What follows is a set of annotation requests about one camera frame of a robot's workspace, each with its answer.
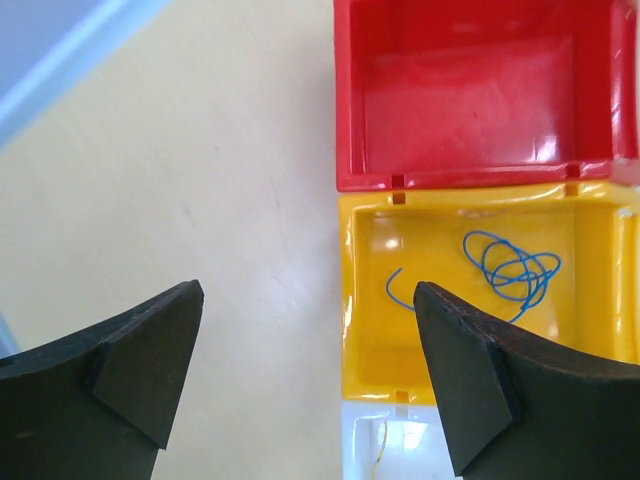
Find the string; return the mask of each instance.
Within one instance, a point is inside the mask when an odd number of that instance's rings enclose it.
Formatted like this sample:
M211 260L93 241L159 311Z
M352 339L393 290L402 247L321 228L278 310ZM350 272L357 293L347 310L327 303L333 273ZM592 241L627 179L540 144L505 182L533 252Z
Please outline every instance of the string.
M480 260L477 260L469 251L469 241L473 237L484 237L485 240L488 239L490 241L489 245L483 250ZM473 230L467 233L462 241L462 248L469 261L483 273L485 280L496 295L505 300L522 303L520 311L509 323L516 323L527 311L540 305L547 295L549 282L562 267L562 260L555 253L542 252L530 254L526 250L515 246L506 238L484 230ZM491 253L494 252L496 248L511 250L517 258L499 263L495 268L490 268L488 262L491 258ZM547 268L545 263L552 264L553 268ZM512 271L513 267L517 265L521 266L521 272L518 274L509 273L507 269ZM402 268L399 268L392 273L389 280L387 280L387 295L398 305L415 312L413 306L400 300L391 291L393 280L402 270ZM524 285L526 287L526 294L514 295L508 293L509 287L513 285Z
M378 454L378 458L376 459L373 467L371 468L371 480L376 480L376 471L378 470L378 465L382 461L382 457L384 457L384 451L387 448L387 434L389 433L389 425L387 421L384 421L384 438L382 439L382 446L380 447L380 453Z

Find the yellow bin bottom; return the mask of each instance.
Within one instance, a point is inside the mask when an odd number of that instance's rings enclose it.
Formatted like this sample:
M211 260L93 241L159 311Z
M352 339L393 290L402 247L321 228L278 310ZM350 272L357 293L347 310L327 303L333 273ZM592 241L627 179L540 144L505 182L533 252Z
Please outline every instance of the yellow bin bottom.
M591 182L343 196L343 397L435 404L415 315L385 291L399 267L392 290L407 303L424 280L496 317L519 312L466 258L462 240L471 230L562 259L545 300L520 327L637 363L639 212L640 194Z

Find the blue cord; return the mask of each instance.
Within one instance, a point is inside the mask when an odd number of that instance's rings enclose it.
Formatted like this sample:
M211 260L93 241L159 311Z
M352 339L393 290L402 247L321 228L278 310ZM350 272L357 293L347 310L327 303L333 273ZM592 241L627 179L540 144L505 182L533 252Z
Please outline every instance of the blue cord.
M480 261L476 260L476 258L469 252L469 240L474 236L481 236L491 240L491 243L489 243L489 245L484 249ZM518 258L503 262L497 265L494 269L490 269L487 267L489 254L494 248L499 246L510 249ZM469 261L471 261L471 263L473 263L483 273L485 280L489 285L491 285L491 288L496 295L512 302L522 302L520 312L513 317L509 323L516 323L528 310L540 305L547 295L549 282L562 267L562 260L555 253L543 252L532 255L527 251L516 247L509 240L483 230L473 230L467 233L462 241L462 248ZM543 263L544 259L552 260L555 267L547 269ZM522 269L524 270L522 273L519 275L508 275L505 273L507 268L518 264L522 265ZM398 305L414 312L415 310L413 306L403 302L391 292L391 283L400 274L400 272L402 272L402 268L396 270L391 274L389 280L387 280L387 295L389 295L389 297ZM525 284L527 287L526 295L515 296L505 293L504 290L514 284Z

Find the red bin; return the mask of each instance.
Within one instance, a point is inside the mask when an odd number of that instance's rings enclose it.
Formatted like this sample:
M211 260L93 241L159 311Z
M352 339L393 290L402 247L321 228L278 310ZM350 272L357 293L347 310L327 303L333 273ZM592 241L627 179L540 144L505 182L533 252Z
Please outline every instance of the red bin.
M640 184L631 0L335 0L338 190Z

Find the white table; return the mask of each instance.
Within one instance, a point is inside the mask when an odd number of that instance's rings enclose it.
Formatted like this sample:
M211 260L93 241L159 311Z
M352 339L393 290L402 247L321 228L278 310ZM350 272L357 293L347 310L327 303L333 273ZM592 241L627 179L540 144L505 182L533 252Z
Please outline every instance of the white table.
M176 0L0 153L32 348L198 278L155 480L340 478L331 0Z

